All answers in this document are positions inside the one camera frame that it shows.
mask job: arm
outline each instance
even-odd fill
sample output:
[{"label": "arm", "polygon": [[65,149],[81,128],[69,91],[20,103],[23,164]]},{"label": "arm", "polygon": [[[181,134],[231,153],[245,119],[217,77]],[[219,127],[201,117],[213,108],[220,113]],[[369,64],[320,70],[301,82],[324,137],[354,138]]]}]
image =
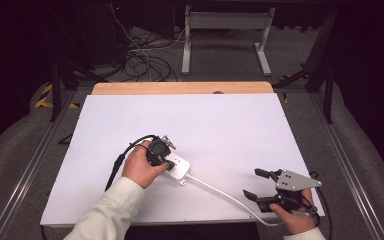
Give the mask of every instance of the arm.
[{"label": "arm", "polygon": [[[313,197],[310,189],[304,189],[302,195],[308,199],[311,205],[313,203]],[[285,211],[281,206],[277,204],[271,204],[270,209],[286,224],[286,228],[293,235],[284,236],[284,239],[288,240],[324,240],[323,234],[320,229],[316,227],[314,219],[311,216],[302,216],[291,214]]]},{"label": "arm", "polygon": [[66,240],[124,239],[132,219],[145,198],[145,188],[167,169],[168,164],[152,167],[146,160],[148,141],[127,157],[122,177],[79,218]]}]

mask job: metal stand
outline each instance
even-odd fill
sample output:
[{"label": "metal stand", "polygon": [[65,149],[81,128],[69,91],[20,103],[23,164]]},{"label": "metal stand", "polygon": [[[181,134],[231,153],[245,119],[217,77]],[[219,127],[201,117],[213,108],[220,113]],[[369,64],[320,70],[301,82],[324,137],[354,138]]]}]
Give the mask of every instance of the metal stand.
[{"label": "metal stand", "polygon": [[190,30],[192,29],[263,29],[259,43],[255,43],[258,59],[265,76],[271,76],[269,64],[264,54],[264,46],[273,21],[275,8],[268,13],[216,13],[190,12],[190,6],[185,11],[185,46],[183,49],[182,74],[189,75],[192,44]]},{"label": "metal stand", "polygon": [[323,103],[323,113],[326,117],[327,122],[332,123],[331,120],[331,105],[333,95],[333,70],[329,59],[325,56],[326,45],[330,39],[330,32],[333,28],[333,24],[336,18],[336,9],[333,9],[327,15],[323,22],[319,34],[317,35],[316,41],[311,48],[310,54],[307,58],[303,70],[293,74],[290,77],[283,77],[282,81],[273,84],[273,88],[283,88],[284,86],[295,82],[298,79],[308,78],[306,89],[308,92],[317,92],[318,89],[326,81],[326,91]]},{"label": "metal stand", "polygon": [[77,71],[90,80],[95,82],[108,82],[104,78],[99,77],[98,75],[90,72],[89,70],[81,67],[80,65],[66,60],[60,59],[52,67],[52,97],[53,97],[53,111],[51,122],[55,121],[61,112],[61,84],[60,81],[64,83],[64,86],[67,90],[76,90],[78,87],[77,77],[73,73]]}]

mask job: metal rail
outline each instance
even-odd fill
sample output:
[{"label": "metal rail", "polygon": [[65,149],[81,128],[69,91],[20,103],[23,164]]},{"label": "metal rail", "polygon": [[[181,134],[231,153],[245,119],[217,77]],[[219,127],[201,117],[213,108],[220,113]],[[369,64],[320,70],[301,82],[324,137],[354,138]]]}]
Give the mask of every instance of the metal rail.
[{"label": "metal rail", "polygon": [[357,203],[357,206],[363,216],[364,221],[366,222],[367,228],[370,231],[370,234],[373,239],[384,239],[384,230],[383,227],[376,216],[376,213],[367,197],[366,191],[364,190],[360,180],[357,177],[357,174],[354,171],[354,168],[351,165],[351,162],[345,153],[344,148],[339,141],[336,131],[331,124],[329,124],[323,114],[322,103],[318,98],[317,94],[310,93],[310,99],[313,103],[313,106],[316,108],[321,121],[327,131],[329,138],[331,140],[332,146],[334,147],[337,154],[337,161],[344,174],[345,180],[348,183],[348,186],[351,190],[354,200]]},{"label": "metal rail", "polygon": [[65,111],[69,108],[70,103],[75,95],[75,91],[68,91],[66,96],[63,99],[63,107],[56,119],[53,122],[50,122],[48,128],[42,140],[40,141],[38,147],[36,148],[35,153],[33,154],[26,170],[20,178],[20,181],[14,188],[14,191],[8,200],[2,214],[0,216],[0,239],[3,239],[5,233],[9,229],[18,209],[20,208],[27,191],[32,184],[34,177],[36,176],[37,171],[42,164],[43,159],[45,158],[45,154],[49,148],[49,143],[54,136],[54,133],[60,123]]}]

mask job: person's left hand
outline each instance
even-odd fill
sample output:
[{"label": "person's left hand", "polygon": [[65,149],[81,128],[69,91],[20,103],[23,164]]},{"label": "person's left hand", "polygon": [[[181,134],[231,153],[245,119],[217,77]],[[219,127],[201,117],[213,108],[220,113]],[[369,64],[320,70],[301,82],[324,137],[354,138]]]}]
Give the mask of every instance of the person's left hand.
[{"label": "person's left hand", "polygon": [[[310,189],[304,189],[301,191],[302,196],[308,199],[309,203],[314,206],[313,197]],[[291,214],[283,209],[277,204],[270,204],[270,209],[286,224],[291,234],[300,234],[303,232],[310,231],[316,227],[314,219],[311,216],[301,216],[296,214]]]},{"label": "person's left hand", "polygon": [[149,187],[156,177],[168,168],[168,163],[159,166],[151,166],[146,160],[146,151],[151,142],[143,141],[136,146],[127,157],[121,176],[127,177],[141,186],[143,189]]}]

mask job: metal bar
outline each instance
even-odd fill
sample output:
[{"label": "metal bar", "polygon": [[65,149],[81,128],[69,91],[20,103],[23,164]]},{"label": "metal bar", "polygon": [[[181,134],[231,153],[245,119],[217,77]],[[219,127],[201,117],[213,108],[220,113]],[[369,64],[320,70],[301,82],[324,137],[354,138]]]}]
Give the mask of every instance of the metal bar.
[{"label": "metal bar", "polygon": [[284,86],[286,86],[286,85],[288,85],[290,83],[293,83],[293,82],[295,82],[296,80],[298,80],[300,78],[303,78],[307,74],[308,74],[307,72],[304,72],[303,70],[301,70],[301,71],[295,73],[292,76],[285,77],[285,80],[282,80],[282,81],[279,81],[276,84],[273,84],[273,88],[276,88],[276,89],[283,88]]},{"label": "metal bar", "polygon": [[345,180],[348,183],[348,186],[351,190],[352,195],[354,196],[354,200],[357,203],[357,206],[363,216],[364,221],[366,222],[367,228],[370,231],[373,239],[384,239],[384,230],[379,222],[378,217],[367,197],[366,191],[360,183],[360,180],[357,177],[357,174],[354,171],[354,168],[351,165],[351,162],[345,153],[344,148],[339,141],[338,136],[336,135],[336,131],[333,128],[332,124],[329,124],[322,110],[322,103],[318,98],[317,94],[310,93],[310,99],[313,103],[313,106],[316,108],[321,121],[327,131],[329,138],[331,140],[332,146],[334,147],[337,154],[337,161],[344,174]]},{"label": "metal bar", "polygon": [[269,36],[270,27],[273,22],[275,10],[276,10],[275,8],[270,8],[267,20],[264,21],[263,36],[261,37],[261,41],[260,41],[260,44],[258,45],[257,51],[261,51],[261,52],[264,51],[264,47],[266,46],[267,38]]},{"label": "metal bar", "polygon": [[258,60],[260,60],[261,69],[263,69],[264,76],[271,76],[271,70],[269,66],[269,62],[267,61],[266,54],[263,50],[260,51],[261,47],[258,43],[255,43],[255,50],[257,52]]},{"label": "metal bar", "polygon": [[182,74],[189,75],[189,67],[191,62],[191,42],[190,42],[190,6],[186,6],[185,10],[185,46],[183,47]]},{"label": "metal bar", "polygon": [[79,73],[81,73],[81,74],[85,75],[86,77],[88,77],[90,80],[93,80],[93,81],[95,81],[97,83],[99,83],[99,82],[108,82],[108,80],[106,80],[105,78],[102,78],[102,77],[94,74],[93,72],[85,69],[81,65],[79,65],[76,62],[73,62],[71,60],[61,59],[58,63],[60,65],[60,68],[67,67],[68,70],[70,70],[70,71],[78,71]]},{"label": "metal bar", "polygon": [[58,114],[61,112],[61,87],[60,87],[60,65],[56,62],[52,67],[52,118],[51,122],[55,121]]},{"label": "metal bar", "polygon": [[70,103],[75,95],[75,91],[68,91],[63,100],[63,108],[58,114],[55,121],[50,122],[48,128],[42,140],[40,141],[38,147],[36,148],[35,153],[33,154],[29,164],[27,165],[26,170],[21,176],[19,182],[14,188],[14,191],[8,200],[2,214],[0,216],[0,239],[3,239],[5,233],[9,229],[18,209],[23,202],[31,183],[33,182],[34,177],[36,176],[37,171],[45,157],[45,154],[49,148],[49,143],[58,127],[59,122],[62,119],[65,111],[69,108]]},{"label": "metal bar", "polygon": [[334,72],[333,72],[332,66],[329,66],[327,71],[328,72],[326,77],[323,113],[326,117],[327,122],[332,123],[331,110],[332,110],[332,96],[333,96],[333,81],[335,79],[333,75]]},{"label": "metal bar", "polygon": [[262,29],[261,23],[267,16],[268,13],[191,12],[189,26],[191,29]]}]

